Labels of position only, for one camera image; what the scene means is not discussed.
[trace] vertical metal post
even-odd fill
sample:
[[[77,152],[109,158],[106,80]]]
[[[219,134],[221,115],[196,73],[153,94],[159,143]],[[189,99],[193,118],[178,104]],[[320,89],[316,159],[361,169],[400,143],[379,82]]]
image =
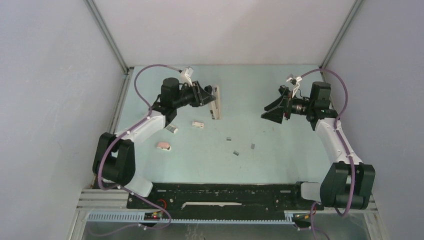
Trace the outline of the vertical metal post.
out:
[[[354,20],[355,16],[359,12],[359,9],[361,8],[362,4],[365,0],[356,0],[352,8],[349,11],[349,14],[347,15],[346,19],[343,22],[343,25],[341,25],[340,30],[338,31],[337,36],[335,37],[330,49],[328,50],[327,54],[324,57],[324,60],[322,61],[320,68],[327,68],[331,59],[333,58],[334,53],[336,52],[337,47],[339,46],[340,42],[342,41],[343,37],[345,36],[346,32],[348,31],[348,28],[350,27],[352,21]]]
[[[87,5],[88,10],[91,12],[91,14],[94,17],[95,22],[97,23],[98,27],[100,28],[101,34],[104,36],[104,39],[106,40],[109,47],[112,49],[113,54],[115,55],[116,59],[119,62],[119,65],[121,66],[123,72],[126,74],[128,72],[128,66],[124,61],[124,58],[122,57],[117,44],[115,43],[111,32],[109,31],[108,27],[106,26],[105,20],[103,19],[102,15],[100,14],[99,9],[97,8],[97,5],[94,0],[84,0],[85,4]]]

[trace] floor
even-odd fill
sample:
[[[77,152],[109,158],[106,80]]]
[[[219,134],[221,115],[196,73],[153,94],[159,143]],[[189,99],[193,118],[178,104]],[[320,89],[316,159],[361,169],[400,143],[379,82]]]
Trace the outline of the floor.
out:
[[[282,124],[261,119],[264,107],[280,94],[289,74],[301,75],[314,65],[195,65],[193,81],[202,87],[218,84],[222,119],[212,120],[207,106],[178,109],[173,134],[163,129],[143,143],[135,141],[136,169],[152,182],[269,184],[296,181],[321,182],[330,167],[324,147],[305,116],[292,115]],[[117,130],[139,121],[147,107],[134,90],[134,69]],[[143,72],[137,80],[141,94],[154,102],[162,80],[178,78],[164,67]],[[301,82],[301,93],[309,96],[319,73]],[[204,123],[195,128],[192,121]],[[168,142],[172,150],[156,148]]]

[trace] metal frame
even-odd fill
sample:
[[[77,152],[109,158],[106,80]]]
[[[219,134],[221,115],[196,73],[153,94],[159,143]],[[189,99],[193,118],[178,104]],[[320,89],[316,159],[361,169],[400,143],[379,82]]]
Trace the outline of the metal frame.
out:
[[[129,69],[127,64],[122,57],[118,46],[112,38],[112,35],[105,24],[105,21],[102,15],[99,12],[94,0],[84,0],[88,9],[92,13],[94,20],[100,28],[101,33],[103,34],[107,44],[112,49],[116,59],[118,60],[122,70],[126,74],[124,80],[122,81],[122,86],[120,88],[120,93],[116,101],[116,105],[113,111],[113,116],[109,124],[109,132],[114,133],[116,131],[119,118],[123,109],[124,100],[127,95],[128,87],[130,84],[131,76],[133,74],[133,69]],[[360,7],[362,6],[364,0],[356,0],[352,5],[352,8],[349,11],[346,19],[344,20],[336,38],[334,39],[330,49],[328,50],[324,60],[322,61],[320,68],[326,68],[329,65],[336,49],[338,48],[341,40],[345,36],[349,26],[351,25],[353,19],[357,15]],[[322,80],[326,82],[325,75],[321,73]],[[81,240],[84,235],[84,229],[87,222],[93,221],[103,221],[103,222],[132,222],[134,219],[139,222],[143,219],[145,212],[152,212],[154,209],[127,209],[127,199],[128,193],[123,190],[109,190],[102,191],[96,189],[84,189],[81,192],[75,214],[73,216],[72,224],[68,232],[68,240]],[[234,224],[292,224],[292,217],[294,214],[304,214],[307,211],[285,211],[286,220],[281,221],[240,221],[234,222],[230,221],[228,223]],[[334,214],[336,211],[332,208],[325,208],[322,211],[318,211],[322,214]],[[350,213],[363,214],[368,232],[371,240],[386,240],[387,235],[385,228],[381,221],[380,215],[374,198],[371,196],[368,208],[365,210],[350,210]],[[175,219],[174,223],[226,223],[225,221],[198,221],[194,219]]]

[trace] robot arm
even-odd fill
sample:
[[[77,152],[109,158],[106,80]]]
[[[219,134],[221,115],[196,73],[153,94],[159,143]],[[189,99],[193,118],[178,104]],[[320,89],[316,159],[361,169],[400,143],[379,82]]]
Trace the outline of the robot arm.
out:
[[[134,141],[144,142],[157,131],[165,128],[177,116],[177,109],[190,105],[201,107],[216,100],[211,86],[203,89],[198,81],[191,81],[190,74],[185,73],[183,84],[180,88],[178,79],[170,77],[163,80],[158,101],[152,105],[151,115],[132,131],[124,130],[117,134],[103,133],[98,141],[93,173],[99,171],[100,162],[106,149],[117,136],[126,132],[107,155],[102,169],[104,180],[114,182],[126,189],[147,197],[152,190],[153,184],[145,179],[141,171],[136,171]]]
[[[301,182],[301,197],[307,200],[321,202],[325,207],[345,208],[349,200],[350,184],[348,176],[355,175],[352,209],[365,209],[370,200],[374,183],[375,170],[372,165],[363,164],[362,160],[352,150],[342,130],[342,124],[334,121],[337,112],[330,109],[331,86],[326,82],[314,82],[310,97],[297,98],[298,81],[289,78],[288,82],[295,85],[293,91],[285,85],[280,86],[281,96],[266,106],[261,118],[281,124],[283,118],[290,119],[291,114],[305,115],[325,148],[329,160],[332,162],[330,170],[322,183]],[[350,166],[351,158],[355,171]]]

